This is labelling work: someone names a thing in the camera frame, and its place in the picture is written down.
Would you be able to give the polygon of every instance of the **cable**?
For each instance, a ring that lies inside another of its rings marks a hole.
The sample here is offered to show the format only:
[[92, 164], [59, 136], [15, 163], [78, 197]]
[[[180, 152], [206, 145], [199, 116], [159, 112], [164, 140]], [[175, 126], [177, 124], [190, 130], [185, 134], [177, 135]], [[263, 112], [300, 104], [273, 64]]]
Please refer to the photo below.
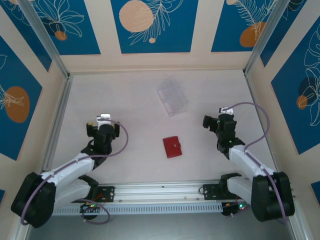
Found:
[[106, 212], [106, 214], [108, 215], [108, 218], [107, 218], [107, 220], [105, 220], [105, 221], [101, 221], [101, 222], [88, 221], [88, 220], [85, 219], [85, 213], [86, 213], [89, 209], [91, 209], [91, 207], [88, 207], [88, 208], [86, 208], [86, 209], [82, 212], [82, 215], [81, 215], [81, 217], [82, 217], [82, 219], [83, 219], [84, 222], [86, 222], [86, 223], [88, 223], [88, 224], [93, 224], [93, 225], [102, 225], [102, 224], [107, 224], [107, 223], [109, 222], [109, 220], [110, 220], [110, 213], [109, 213], [108, 210], [104, 207], [103, 204], [100, 204], [100, 203], [95, 202], [95, 201], [92, 201], [92, 200], [83, 199], [83, 198], [78, 199], [78, 201], [83, 201], [83, 202], [88, 202], [88, 203], [92, 203], [92, 204], [98, 205], [98, 206], [99, 206], [101, 209], [103, 209], [103, 210]]
[[235, 216], [243, 213], [247, 208], [245, 207], [244, 209], [239, 210], [238, 212], [236, 212], [235, 214], [230, 214], [229, 216], [226, 216], [227, 218], [234, 218]]
[[201, 195], [205, 195], [205, 192], [204, 192], [204, 191], [201, 193], [201, 191], [200, 191], [201, 189], [203, 190], [203, 189], [204, 189], [204, 187], [203, 187], [203, 186], [201, 186], [201, 187], [198, 189], [198, 193], [199, 193], [199, 194], [201, 194]]
[[97, 201], [98, 200], [98, 198], [100, 198], [100, 197], [102, 197], [103, 195], [102, 195], [102, 193], [100, 193], [98, 196], [96, 196], [96, 198], [95, 199], [93, 199], [93, 201]]
[[[258, 162], [258, 161], [257, 161], [253, 156], [251, 156], [250, 153], [247, 152], [246, 150], [248, 149], [248, 147], [252, 146], [253, 144], [256, 144], [257, 142], [261, 141], [262, 139], [264, 139], [264, 138], [267, 136], [267, 134], [268, 134], [268, 132], [269, 132], [269, 130], [270, 130], [270, 118], [269, 118], [269, 115], [268, 115], [267, 111], [266, 111], [262, 106], [260, 106], [260, 105], [258, 105], [258, 104], [255, 104], [255, 103], [253, 103], [253, 102], [247, 102], [247, 101], [239, 102], [239, 103], [237, 103], [237, 104], [235, 104], [235, 105], [232, 105], [232, 106], [228, 107], [228, 108], [225, 109], [225, 110], [229, 110], [229, 109], [232, 109], [232, 108], [234, 108], [234, 107], [237, 107], [237, 106], [239, 106], [239, 105], [244, 105], [244, 104], [246, 104], [246, 105], [253, 105], [253, 106], [257, 107], [258, 109], [260, 109], [260, 110], [264, 113], [264, 115], [265, 115], [265, 117], [266, 117], [267, 126], [266, 126], [266, 130], [265, 130], [264, 134], [263, 134], [260, 138], [258, 138], [257, 140], [255, 140], [255, 141], [253, 141], [253, 142], [250, 142], [250, 143], [249, 143], [248, 145], [246, 145], [245, 148], [244, 148], [245, 154], [246, 154], [259, 168], [261, 168], [262, 165], [260, 164], [260, 162]], [[271, 182], [271, 185], [272, 185], [273, 190], [274, 190], [275, 195], [276, 195], [276, 199], [278, 200], [278, 203], [279, 203], [279, 206], [280, 206], [280, 210], [281, 210], [283, 222], [284, 222], [284, 224], [286, 224], [286, 223], [287, 223], [286, 212], [285, 212], [285, 208], [284, 208], [284, 205], [283, 205], [282, 200], [281, 200], [281, 197], [280, 197], [279, 190], [278, 190], [278, 188], [277, 188], [277, 186], [276, 186], [276, 183], [275, 183], [275, 181], [273, 180], [273, 178], [271, 177], [271, 175], [268, 173], [267, 170], [265, 170], [264, 168], [261, 168], [261, 169], [262, 169], [262, 171], [267, 175], [268, 179], [269, 179], [270, 182]]]
[[113, 157], [113, 156], [116, 156], [120, 153], [122, 153], [125, 148], [127, 147], [128, 145], [128, 142], [129, 142], [129, 135], [128, 135], [128, 131], [127, 129], [119, 122], [117, 121], [113, 121], [111, 119], [108, 119], [109, 122], [111, 123], [115, 123], [115, 124], [118, 124], [125, 132], [125, 135], [126, 135], [126, 141], [125, 141], [125, 144], [123, 146], [123, 148], [121, 148], [121, 150], [119, 150], [118, 152], [114, 153], [114, 154], [106, 154], [106, 155], [91, 155], [91, 156], [84, 156], [84, 157], [80, 157], [78, 160], [73, 160], [71, 162], [69, 162], [68, 164], [60, 167], [58, 170], [54, 171], [52, 175], [49, 175], [47, 176], [37, 187], [36, 189], [33, 191], [33, 193], [31, 194], [31, 196], [29, 197], [28, 201], [26, 201], [26, 204], [23, 208], [23, 211], [22, 211], [22, 214], [21, 214], [21, 219], [20, 219], [20, 222], [22, 225], [26, 226], [28, 225], [29, 223], [25, 222], [25, 217], [26, 217], [26, 212], [30, 206], [30, 203], [31, 201], [34, 199], [35, 195], [39, 192], [39, 190], [42, 188], [42, 186], [51, 178], [53, 178], [56, 174], [58, 174], [59, 172], [61, 172], [62, 170], [64, 170], [65, 168], [79, 162], [79, 161], [82, 161], [82, 160], [85, 160], [85, 159], [91, 159], [91, 158], [105, 158], [105, 157]]
[[239, 203], [233, 203], [233, 204], [230, 204], [230, 205], [225, 205], [225, 206], [223, 206], [222, 208], [224, 209], [224, 208], [229, 208], [229, 207], [233, 207], [233, 206], [235, 206], [235, 205], [239, 205]]
[[245, 148], [244, 148], [244, 151], [246, 151], [248, 149], [248, 147], [252, 146], [253, 144], [256, 144], [257, 142], [261, 141], [262, 139], [264, 139], [267, 136], [267, 134], [269, 132], [269, 129], [270, 129], [270, 118], [269, 118], [269, 115], [268, 115], [267, 111], [262, 106], [260, 106], [258, 104], [255, 104], [253, 102], [249, 102], [249, 101], [239, 102], [239, 103], [237, 103], [235, 105], [232, 105], [232, 106], [230, 106], [230, 107], [228, 107], [227, 109], [224, 109], [224, 110], [226, 111], [226, 110], [229, 110], [229, 109], [233, 109], [234, 107], [237, 107], [237, 106], [243, 105], [243, 104], [253, 105], [253, 106], [257, 107], [258, 109], [260, 109], [264, 113], [264, 115], [266, 117], [266, 122], [267, 122], [266, 130], [265, 130], [264, 134], [260, 138], [258, 138], [257, 140], [255, 140], [253, 142], [250, 142], [248, 145], [246, 145]]

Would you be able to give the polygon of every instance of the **enclosure wall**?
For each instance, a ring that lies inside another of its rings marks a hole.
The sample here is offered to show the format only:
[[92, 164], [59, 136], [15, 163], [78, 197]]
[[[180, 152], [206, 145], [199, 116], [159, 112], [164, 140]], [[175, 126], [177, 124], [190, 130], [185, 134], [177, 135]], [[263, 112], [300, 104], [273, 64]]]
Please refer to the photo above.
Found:
[[68, 71], [78, 73], [243, 69], [276, 2], [34, 0], [31, 4]]
[[0, 0], [0, 238], [4, 240], [18, 226], [10, 207], [24, 178], [41, 169], [65, 84], [31, 27], [17, 24], [27, 20], [10, 15], [15, 10], [20, 11], [17, 5]]
[[320, 206], [311, 186], [320, 181], [319, 1], [295, 2], [300, 6], [289, 4], [248, 80], [270, 114], [276, 162], [289, 175], [314, 236], [320, 236]]

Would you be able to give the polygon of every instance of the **blue poster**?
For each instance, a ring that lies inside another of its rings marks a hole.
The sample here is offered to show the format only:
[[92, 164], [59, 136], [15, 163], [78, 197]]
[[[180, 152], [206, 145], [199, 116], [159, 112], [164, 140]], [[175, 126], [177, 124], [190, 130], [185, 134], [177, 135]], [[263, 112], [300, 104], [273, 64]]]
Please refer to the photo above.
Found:
[[320, 143], [320, 17], [271, 82], [299, 154]]
[[318, 203], [320, 205], [320, 181], [312, 183], [311, 187], [312, 187], [314, 195], [315, 195], [315, 197], [318, 200]]
[[0, 154], [17, 160], [41, 85], [0, 37]]
[[49, 71], [52, 60], [37, 35], [32, 30], [28, 20], [21, 12], [17, 2], [15, 0], [0, 0], [0, 5], [18, 29], [26, 43], [30, 46], [36, 57], [42, 63], [43, 67], [46, 71]]
[[[60, 55], [100, 54], [84, 0], [32, 0], [30, 3]], [[17, 9], [19, 12], [12, 14], [11, 18], [18, 19], [20, 25], [28, 26], [25, 16], [19, 7]]]
[[277, 0], [224, 0], [211, 52], [251, 51]]
[[1, 205], [2, 199], [4, 199], [4, 196], [5, 196], [5, 191], [0, 189], [0, 205]]
[[285, 37], [287, 31], [298, 16], [298, 13], [302, 9], [302, 7], [305, 5], [306, 1], [307, 0], [291, 0], [289, 2], [286, 10], [282, 14], [281, 19], [276, 25], [270, 39], [268, 40], [260, 55], [264, 66], [266, 66], [269, 62], [270, 58], [276, 51], [282, 39]]
[[189, 53], [198, 0], [111, 0], [122, 54]]

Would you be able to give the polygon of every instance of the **white leaf drawing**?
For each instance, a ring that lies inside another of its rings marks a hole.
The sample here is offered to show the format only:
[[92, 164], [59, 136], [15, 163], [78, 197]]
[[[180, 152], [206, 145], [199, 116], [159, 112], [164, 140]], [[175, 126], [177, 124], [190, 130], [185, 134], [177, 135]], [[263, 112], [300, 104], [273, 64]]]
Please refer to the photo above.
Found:
[[[18, 5], [11, 3], [9, 0], [1, 1], [11, 10], [15, 18], [30, 26]], [[83, 22], [85, 16], [69, 10], [69, 0], [34, 0], [30, 3], [44, 26], [47, 26], [46, 30], [49, 31], [50, 35], [55, 35], [56, 31], [60, 31], [64, 34], [70, 33], [77, 35], [79, 38], [82, 37], [83, 33], [77, 24]]]
[[264, 0], [263, 5], [258, 8], [255, 0], [236, 0], [233, 4], [238, 9], [240, 17], [246, 21], [249, 27], [253, 27], [255, 40], [261, 33], [262, 22], [270, 15], [278, 0]]
[[26, 19], [25, 15], [21, 11], [20, 7], [17, 4], [12, 3], [9, 0], [1, 0], [3, 4], [11, 11], [12, 15], [18, 19], [19, 21], [22, 21], [25, 25], [30, 26], [28, 20]]
[[166, 30], [166, 26], [171, 25], [170, 13], [177, 10], [184, 0], [179, 0], [179, 3], [174, 6], [173, 3], [177, 0], [145, 0], [145, 3], [151, 10], [153, 15], [153, 22], [146, 30], [139, 32], [131, 32], [129, 39], [132, 39], [131, 46], [139, 41], [146, 42], [150, 39], [156, 40], [162, 32]]
[[288, 14], [289, 12], [296, 12], [299, 11], [299, 9], [302, 6], [302, 3], [305, 0], [295, 0], [295, 1], [290, 1], [286, 9], [284, 10], [284, 13], [282, 14], [282, 17], [287, 20], [288, 19]]
[[299, 97], [298, 107], [310, 107], [310, 126], [315, 127], [320, 123], [320, 25], [312, 34], [308, 48], [304, 56], [305, 74], [308, 78], [308, 86]]
[[[8, 56], [0, 54], [0, 70], [6, 64], [6, 59]], [[24, 97], [14, 97], [8, 94], [0, 84], [0, 110], [3, 109], [6, 105], [10, 106], [10, 104], [17, 104], [19, 106], [23, 106], [24, 103], [22, 100]]]

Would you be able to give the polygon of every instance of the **metal frame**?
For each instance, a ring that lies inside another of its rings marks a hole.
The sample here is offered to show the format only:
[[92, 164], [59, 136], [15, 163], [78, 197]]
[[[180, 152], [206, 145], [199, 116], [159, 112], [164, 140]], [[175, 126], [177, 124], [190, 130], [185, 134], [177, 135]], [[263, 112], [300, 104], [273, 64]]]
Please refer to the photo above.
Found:
[[64, 76], [65, 79], [67, 79], [69, 77], [68, 70], [63, 63], [56, 46], [52, 42], [45, 26], [42, 24], [40, 18], [38, 17], [36, 10], [29, 0], [16, 0], [16, 2], [18, 3], [25, 18], [28, 20], [36, 36], [49, 54], [50, 58], [56, 64], [59, 72]]
[[[223, 202], [234, 199], [205, 200], [199, 189], [204, 184], [218, 184], [219, 181], [158, 182], [132, 184], [103, 184], [115, 187], [113, 202], [105, 203], [113, 215], [130, 214], [179, 214], [179, 213], [221, 213]], [[74, 216], [80, 214], [82, 203], [62, 207], [53, 216]], [[97, 209], [91, 215], [105, 215]]]
[[41, 170], [47, 171], [50, 170], [52, 167], [73, 79], [74, 77], [70, 76], [64, 85], [58, 109], [56, 111], [55, 119], [53, 122], [53, 127], [50, 133], [48, 145], [44, 153], [44, 159]]
[[251, 55], [249, 57], [249, 60], [244, 67], [244, 75], [245, 76], [247, 76], [249, 74], [252, 67], [254, 66], [256, 61], [259, 59], [263, 49], [265, 48], [271, 34], [275, 30], [279, 20], [282, 17], [283, 12], [287, 8], [289, 2], [290, 2], [290, 0], [280, 0], [280, 1], [277, 1], [277, 3], [275, 4], [274, 9], [270, 13], [270, 17], [266, 21], [266, 24], [263, 28], [263, 31], [260, 34], [260, 37], [258, 38], [255, 46], [253, 47], [253, 50], [252, 50]]

